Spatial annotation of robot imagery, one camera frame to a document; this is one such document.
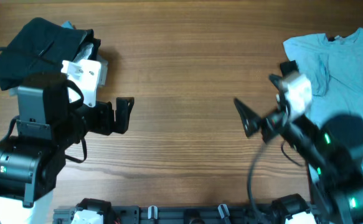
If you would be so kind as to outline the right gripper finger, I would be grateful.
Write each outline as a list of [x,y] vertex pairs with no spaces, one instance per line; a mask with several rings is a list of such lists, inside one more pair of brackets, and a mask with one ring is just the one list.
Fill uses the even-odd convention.
[[245,135],[249,138],[260,129],[262,118],[238,98],[234,98],[233,102],[240,115]]
[[271,83],[274,85],[274,87],[278,90],[279,99],[284,100],[285,99],[285,89],[282,84],[283,77],[281,77],[279,75],[275,75],[275,74],[270,74],[268,78],[271,81]]

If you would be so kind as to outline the black shorts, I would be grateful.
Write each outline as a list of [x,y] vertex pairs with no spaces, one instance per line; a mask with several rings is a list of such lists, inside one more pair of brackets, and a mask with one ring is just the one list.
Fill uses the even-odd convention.
[[88,44],[89,60],[96,60],[101,40],[94,31],[61,27],[43,18],[28,22],[0,53],[0,89],[19,86],[25,77],[38,72],[59,72],[64,60],[72,61]]

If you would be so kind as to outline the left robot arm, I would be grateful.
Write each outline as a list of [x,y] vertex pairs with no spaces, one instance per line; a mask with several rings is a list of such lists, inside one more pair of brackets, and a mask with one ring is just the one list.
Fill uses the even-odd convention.
[[73,144],[87,153],[89,132],[109,136],[127,132],[133,97],[84,104],[81,89],[63,73],[35,73],[18,87],[19,114],[11,119],[0,140],[0,223],[43,221],[50,206],[48,194],[66,161],[83,163],[66,155]]

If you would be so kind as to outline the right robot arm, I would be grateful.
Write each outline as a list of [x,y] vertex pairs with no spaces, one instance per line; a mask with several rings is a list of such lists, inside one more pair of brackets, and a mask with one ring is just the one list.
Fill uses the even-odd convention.
[[278,89],[277,107],[264,118],[239,99],[234,105],[247,137],[261,132],[263,142],[276,136],[283,139],[317,170],[314,201],[333,223],[363,223],[363,120],[339,115],[333,121],[340,128],[317,127],[305,115],[311,106],[311,82],[304,74],[285,77],[271,74]]

